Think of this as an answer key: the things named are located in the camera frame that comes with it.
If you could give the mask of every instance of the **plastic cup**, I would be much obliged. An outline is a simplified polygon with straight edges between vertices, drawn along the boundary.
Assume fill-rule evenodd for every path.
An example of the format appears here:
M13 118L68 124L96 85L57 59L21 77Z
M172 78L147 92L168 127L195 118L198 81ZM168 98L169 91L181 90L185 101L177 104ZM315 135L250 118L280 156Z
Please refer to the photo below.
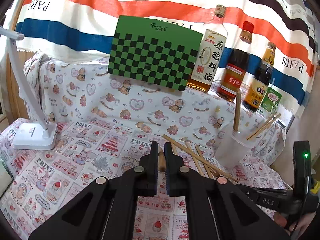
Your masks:
M256 145L256 138L247 140L251 134L250 131L244 130L239 126L238 132L233 130L230 123L226 127L226 133L220 143L215 158L224 167L233 168L239 161Z

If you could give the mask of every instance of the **striped backdrop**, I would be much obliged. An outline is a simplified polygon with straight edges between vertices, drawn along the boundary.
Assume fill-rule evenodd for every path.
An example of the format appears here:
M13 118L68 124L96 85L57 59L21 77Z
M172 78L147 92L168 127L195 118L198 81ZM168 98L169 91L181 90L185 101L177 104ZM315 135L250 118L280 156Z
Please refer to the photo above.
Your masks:
M315 16L305 0L25 0L16 27L25 39L18 47L68 63L90 61L110 53L119 15L159 19L201 32L217 4L227 7L228 39L216 78L243 22L250 21L254 34L244 83L250 84L267 43L273 42L274 88L283 95L281 104L301 115L318 60Z

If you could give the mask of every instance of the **glass bottle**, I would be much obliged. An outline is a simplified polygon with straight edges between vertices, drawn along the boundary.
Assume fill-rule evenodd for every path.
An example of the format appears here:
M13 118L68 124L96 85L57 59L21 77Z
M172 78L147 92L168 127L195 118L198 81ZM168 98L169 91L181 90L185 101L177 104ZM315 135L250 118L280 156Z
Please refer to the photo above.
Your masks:
M268 42L268 47L264 53L262 62L254 73L254 78L242 103L245 108L254 113L258 110L269 86L273 71L273 63L275 61L275 50L275 44Z
M217 88L217 94L229 102L233 102L236 98L236 91L240 88L247 70L253 28L254 25L251 22L243 23L242 31L232 49L220 85Z
M213 19L203 25L205 33L200 43L195 66L187 83L189 87L203 92L208 92L211 87L228 36L227 30L223 26L225 11L226 8L218 4Z

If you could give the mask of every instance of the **yellow object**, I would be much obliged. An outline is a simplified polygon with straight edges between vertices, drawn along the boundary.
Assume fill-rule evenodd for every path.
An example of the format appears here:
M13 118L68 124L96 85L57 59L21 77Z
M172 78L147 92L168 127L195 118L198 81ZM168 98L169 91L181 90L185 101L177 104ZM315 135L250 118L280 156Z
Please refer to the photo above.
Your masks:
M320 181L317 181L317 183L313 186L313 189L311 189L311 192L314 194L317 194L320 190Z

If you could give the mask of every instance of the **green checkerboard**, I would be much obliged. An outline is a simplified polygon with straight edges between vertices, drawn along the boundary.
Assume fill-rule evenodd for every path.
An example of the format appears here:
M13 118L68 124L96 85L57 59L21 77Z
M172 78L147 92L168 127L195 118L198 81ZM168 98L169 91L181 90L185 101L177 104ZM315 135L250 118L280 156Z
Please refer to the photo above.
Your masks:
M201 38L171 23L120 16L108 73L184 91Z

